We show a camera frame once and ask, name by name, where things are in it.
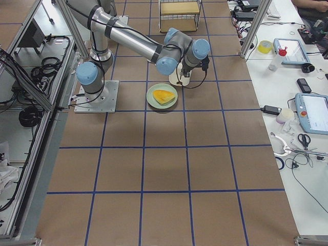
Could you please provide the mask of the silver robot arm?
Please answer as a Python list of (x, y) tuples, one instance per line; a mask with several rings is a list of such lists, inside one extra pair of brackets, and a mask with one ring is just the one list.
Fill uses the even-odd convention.
[(194, 40), (170, 28), (164, 43), (159, 44), (105, 11), (99, 1), (66, 1), (65, 4), (75, 19), (91, 32), (92, 60), (77, 74), (90, 104), (101, 101), (103, 97), (105, 83), (97, 73), (105, 71), (101, 62), (112, 60), (105, 44), (107, 38), (143, 56), (163, 75), (177, 73), (189, 77), (194, 68), (208, 70), (210, 44), (205, 39)]

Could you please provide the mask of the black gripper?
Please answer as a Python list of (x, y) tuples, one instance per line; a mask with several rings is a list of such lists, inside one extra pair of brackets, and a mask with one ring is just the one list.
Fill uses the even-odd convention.
[(183, 75), (185, 77), (190, 77), (190, 72), (191, 72), (191, 67), (187, 64), (182, 63), (180, 79), (182, 79)]

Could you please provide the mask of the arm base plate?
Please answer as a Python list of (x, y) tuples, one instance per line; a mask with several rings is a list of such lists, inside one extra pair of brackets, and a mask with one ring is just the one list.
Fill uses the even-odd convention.
[(102, 93), (90, 95), (85, 93), (82, 86), (79, 93), (83, 96), (78, 97), (74, 108), (75, 113), (114, 113), (118, 95), (119, 81), (105, 80)]

